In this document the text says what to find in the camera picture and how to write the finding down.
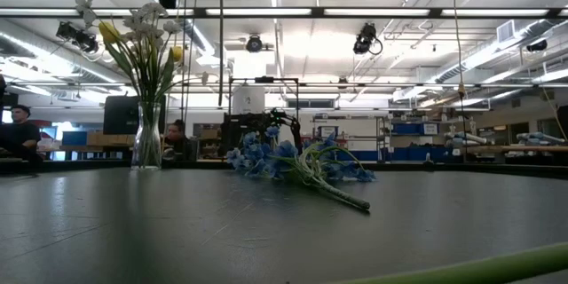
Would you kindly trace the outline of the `blue flower bunch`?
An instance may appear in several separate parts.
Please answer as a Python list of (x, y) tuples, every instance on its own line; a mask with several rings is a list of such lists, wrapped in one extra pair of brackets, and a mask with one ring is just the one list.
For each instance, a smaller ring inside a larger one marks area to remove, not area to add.
[(243, 137), (242, 146), (226, 153), (226, 160), (245, 177), (289, 180), (357, 209), (368, 211), (371, 208), (368, 201), (334, 187), (334, 183), (344, 180), (375, 181), (375, 174), (365, 169), (354, 154), (339, 146), (334, 135), (297, 147), (289, 140), (278, 144), (263, 142), (258, 133), (250, 132)]
[(247, 132), (242, 138), (244, 146), (253, 144), (267, 144), (268, 146), (276, 146), (280, 136), (280, 128), (278, 126), (269, 126), (263, 130), (252, 130)]

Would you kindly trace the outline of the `yellow tulip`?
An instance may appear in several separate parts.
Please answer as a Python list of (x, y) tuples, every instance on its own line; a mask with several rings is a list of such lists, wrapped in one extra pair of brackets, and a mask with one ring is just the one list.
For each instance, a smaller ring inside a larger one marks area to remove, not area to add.
[(170, 47), (167, 51), (162, 48), (157, 54), (157, 61), (151, 78), (151, 101), (158, 103), (166, 92), (178, 84), (174, 81), (174, 72), (183, 59), (183, 49), (180, 46)]
[(110, 22), (101, 21), (99, 32), (103, 37), (106, 50), (119, 69), (130, 80), (130, 84), (139, 99), (146, 103), (152, 103), (154, 95), (150, 91), (148, 65), (141, 45), (136, 42), (133, 43), (132, 37), (128, 38), (120, 34)]

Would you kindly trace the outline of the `white flower bunch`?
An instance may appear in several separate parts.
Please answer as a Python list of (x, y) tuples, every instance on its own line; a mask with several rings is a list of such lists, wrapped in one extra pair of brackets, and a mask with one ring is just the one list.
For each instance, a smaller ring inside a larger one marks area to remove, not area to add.
[(140, 9), (130, 12), (123, 25), (129, 30), (124, 36), (133, 38), (132, 42), (141, 45), (148, 65), (148, 78), (151, 86), (152, 73), (158, 52), (170, 47), (168, 41), (175, 39), (182, 28), (174, 20), (168, 19), (168, 11), (158, 3), (144, 4)]
[[(114, 24), (111, 20), (110, 20), (110, 21), (105, 21), (105, 20), (103, 20), (102, 18), (100, 18), (100, 16), (99, 16), (97, 13), (95, 13), (95, 10), (92, 8), (92, 3), (93, 3), (93, 0), (75, 0), (75, 10), (77, 11), (77, 13), (78, 13), (78, 14), (81, 16), (81, 18), (83, 19), (83, 22), (85, 23), (85, 27), (91, 28), (91, 27), (95, 26), (97, 29), (99, 29), (99, 23), (100, 23), (101, 21), (110, 22), (110, 23), (112, 23), (112, 24), (115, 26), (115, 24)], [(129, 11), (129, 14), (128, 14), (125, 18), (127, 18), (127, 17), (130, 16), (130, 12), (131, 12), (131, 11), (133, 11), (133, 10), (130, 10), (130, 11)], [(182, 60), (181, 60), (181, 62), (177, 65), (176, 70), (181, 67), (181, 63), (182, 63)], [(176, 81), (176, 80), (174, 79), (174, 81), (175, 81), (175, 82), (178, 82), (177, 85), (180, 85), (180, 84), (182, 83), (181, 80)]]

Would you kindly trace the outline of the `red tulip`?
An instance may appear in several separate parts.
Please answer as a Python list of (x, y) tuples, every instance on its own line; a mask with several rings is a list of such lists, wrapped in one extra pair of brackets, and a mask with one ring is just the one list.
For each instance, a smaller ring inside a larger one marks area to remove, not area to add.
[(337, 284), (507, 284), (568, 270), (568, 242), (419, 272)]

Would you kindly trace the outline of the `clear glass vase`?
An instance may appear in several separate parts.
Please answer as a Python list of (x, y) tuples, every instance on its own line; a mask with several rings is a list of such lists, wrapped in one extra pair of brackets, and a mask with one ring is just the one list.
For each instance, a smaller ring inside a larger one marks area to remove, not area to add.
[(133, 170), (159, 170), (162, 167), (160, 111), (160, 103), (138, 103), (138, 130), (131, 158)]

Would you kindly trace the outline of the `black vertical rod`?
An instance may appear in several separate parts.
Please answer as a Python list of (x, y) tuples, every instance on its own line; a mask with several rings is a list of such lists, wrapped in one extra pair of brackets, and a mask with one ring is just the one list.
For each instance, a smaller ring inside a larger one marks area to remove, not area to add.
[(225, 47), (224, 47), (224, 0), (219, 0), (219, 79), (217, 106), (223, 105), (223, 90), (225, 76)]

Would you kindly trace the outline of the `person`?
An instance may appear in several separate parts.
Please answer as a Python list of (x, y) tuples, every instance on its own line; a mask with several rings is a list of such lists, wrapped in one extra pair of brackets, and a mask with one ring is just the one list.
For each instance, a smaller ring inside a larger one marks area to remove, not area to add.
[(185, 135), (185, 123), (177, 119), (168, 126), (164, 139), (165, 148), (162, 159), (166, 161), (197, 161), (198, 140)]
[(0, 163), (0, 175), (16, 172), (33, 172), (43, 167), (43, 159), (37, 153), (41, 140), (39, 128), (29, 120), (30, 109), (16, 105), (11, 108), (12, 123), (0, 125), (0, 158), (20, 159), (21, 163)]

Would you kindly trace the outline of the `white light bar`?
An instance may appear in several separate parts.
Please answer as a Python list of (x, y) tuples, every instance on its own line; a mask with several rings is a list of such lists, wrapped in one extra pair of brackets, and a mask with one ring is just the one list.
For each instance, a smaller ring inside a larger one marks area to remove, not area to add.
[(450, 20), (568, 20), (568, 7), (562, 8), (418, 8), (418, 7), (230, 7), (170, 9), (168, 15), (213, 19), (222, 15), (230, 19), (428, 19)]

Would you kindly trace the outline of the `blue storage bins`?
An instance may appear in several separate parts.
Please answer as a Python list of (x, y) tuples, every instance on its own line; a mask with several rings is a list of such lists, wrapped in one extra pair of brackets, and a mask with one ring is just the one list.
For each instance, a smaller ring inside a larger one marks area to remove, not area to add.
[(439, 129), (440, 125), (434, 122), (393, 123), (390, 132), (392, 135), (403, 136), (436, 136)]

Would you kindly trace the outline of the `black monitor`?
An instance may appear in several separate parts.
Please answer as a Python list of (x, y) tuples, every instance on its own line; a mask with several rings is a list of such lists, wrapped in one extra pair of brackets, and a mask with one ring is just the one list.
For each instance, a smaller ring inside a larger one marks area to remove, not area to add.
[(131, 135), (143, 126), (144, 131), (162, 132), (165, 123), (166, 97), (158, 103), (143, 103), (138, 96), (108, 96), (104, 106), (103, 133), (105, 135)]

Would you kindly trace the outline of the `wooden workbench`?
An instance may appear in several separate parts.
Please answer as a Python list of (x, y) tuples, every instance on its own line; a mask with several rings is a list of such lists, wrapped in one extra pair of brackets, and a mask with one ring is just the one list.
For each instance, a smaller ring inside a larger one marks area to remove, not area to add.
[(505, 154), (508, 152), (568, 153), (568, 146), (468, 146), (456, 148), (457, 154)]

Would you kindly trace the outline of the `black and wood table frame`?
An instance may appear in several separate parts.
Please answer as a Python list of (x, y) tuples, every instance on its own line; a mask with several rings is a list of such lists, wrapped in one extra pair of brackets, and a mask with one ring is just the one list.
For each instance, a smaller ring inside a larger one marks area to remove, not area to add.
[[(568, 181), (568, 167), (561, 166), (532, 166), (516, 164), (491, 163), (364, 163), (367, 170), (378, 172), (410, 172), (410, 171), (460, 171), (489, 174), (502, 174), (511, 176), (524, 176), (532, 178), (552, 178)], [(102, 169), (130, 169), (126, 161), (63, 161), (63, 162), (0, 162), (0, 176), (23, 173), (47, 173), (73, 170), (102, 170)]]

